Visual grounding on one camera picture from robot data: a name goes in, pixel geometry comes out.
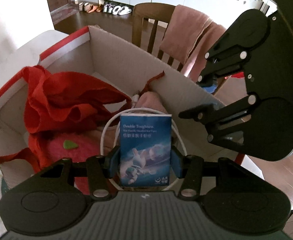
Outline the red cloth bag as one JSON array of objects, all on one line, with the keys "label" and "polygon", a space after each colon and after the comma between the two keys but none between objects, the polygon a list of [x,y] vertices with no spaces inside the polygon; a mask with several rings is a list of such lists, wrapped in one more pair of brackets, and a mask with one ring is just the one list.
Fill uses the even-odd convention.
[{"label": "red cloth bag", "polygon": [[28,85],[23,114],[28,147],[0,156],[0,164],[22,159],[36,173],[54,162],[44,132],[94,130],[115,115],[106,105],[123,103],[121,111],[133,105],[132,98],[96,77],[78,72],[52,74],[40,65],[22,68],[0,88],[0,98],[20,79]]}]

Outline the pink towel on chair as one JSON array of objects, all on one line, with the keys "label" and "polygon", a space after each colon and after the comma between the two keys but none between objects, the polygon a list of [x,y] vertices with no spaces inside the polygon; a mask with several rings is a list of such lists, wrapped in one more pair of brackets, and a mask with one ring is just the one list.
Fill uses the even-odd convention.
[{"label": "pink towel on chair", "polygon": [[225,31],[203,12],[177,5],[159,49],[182,64],[181,74],[197,82],[206,53]]}]

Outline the white red cardboard box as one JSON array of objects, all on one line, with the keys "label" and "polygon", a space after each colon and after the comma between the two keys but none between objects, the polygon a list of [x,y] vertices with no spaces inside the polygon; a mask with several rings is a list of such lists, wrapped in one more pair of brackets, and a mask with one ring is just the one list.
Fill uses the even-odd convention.
[{"label": "white red cardboard box", "polygon": [[[52,74],[78,72],[96,77],[132,98],[132,106],[168,112],[177,125],[177,145],[181,151],[206,161],[217,161],[220,157],[238,164],[243,161],[241,154],[209,144],[202,124],[178,117],[180,111],[199,104],[218,103],[217,98],[166,63],[107,31],[89,26],[68,36],[57,31],[41,34],[18,49],[0,68],[0,88],[22,68],[37,65]],[[0,98],[0,156],[28,147],[29,132],[23,119],[27,90],[27,83],[20,79]],[[117,113],[122,106],[123,103],[114,103],[106,108]],[[116,129],[111,125],[103,133],[103,127],[90,130],[101,134],[100,154],[112,149]],[[0,167],[9,187],[36,173],[22,159],[2,163]]]}]

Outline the patterned door rug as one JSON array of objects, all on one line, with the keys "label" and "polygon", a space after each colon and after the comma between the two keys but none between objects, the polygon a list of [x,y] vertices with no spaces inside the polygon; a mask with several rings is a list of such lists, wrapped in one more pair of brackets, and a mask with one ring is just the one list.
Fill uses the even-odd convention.
[{"label": "patterned door rug", "polygon": [[66,18],[79,12],[78,5],[69,3],[51,12],[51,18],[54,25],[65,20]]}]

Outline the row of shoes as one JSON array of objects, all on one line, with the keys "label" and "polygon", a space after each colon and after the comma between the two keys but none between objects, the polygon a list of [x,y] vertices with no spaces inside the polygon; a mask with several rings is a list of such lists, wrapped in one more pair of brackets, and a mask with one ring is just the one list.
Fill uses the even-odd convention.
[{"label": "row of shoes", "polygon": [[134,7],[132,5],[106,1],[101,4],[93,4],[89,2],[80,2],[78,4],[79,11],[86,12],[88,14],[93,12],[102,12],[105,14],[111,14],[115,16],[124,16],[131,14]]}]

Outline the blue tissue pack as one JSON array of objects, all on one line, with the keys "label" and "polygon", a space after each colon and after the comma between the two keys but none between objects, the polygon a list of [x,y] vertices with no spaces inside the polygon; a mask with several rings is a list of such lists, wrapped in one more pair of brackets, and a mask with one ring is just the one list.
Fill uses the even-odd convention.
[{"label": "blue tissue pack", "polygon": [[121,115],[119,175],[124,187],[169,185],[171,126],[170,114]]}]

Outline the wooden chair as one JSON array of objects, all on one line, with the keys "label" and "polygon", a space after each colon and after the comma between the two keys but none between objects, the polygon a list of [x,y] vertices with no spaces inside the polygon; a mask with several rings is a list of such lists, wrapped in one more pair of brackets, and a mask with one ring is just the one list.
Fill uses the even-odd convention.
[{"label": "wooden chair", "polygon": [[[171,20],[172,14],[175,10],[175,7],[176,6],[173,6],[170,4],[164,4],[164,3],[140,3],[135,5],[133,9],[132,43],[138,47],[141,46],[143,23],[147,20],[152,20],[153,26],[151,29],[149,43],[147,45],[147,50],[146,50],[148,53],[151,54],[153,52],[159,22],[166,23],[168,26]],[[166,53],[158,49],[157,58],[161,60],[164,54]],[[172,64],[175,61],[177,60],[169,56],[167,64],[172,66]],[[178,67],[176,68],[176,70],[180,72],[181,69],[182,69],[182,64],[178,62]]]}]

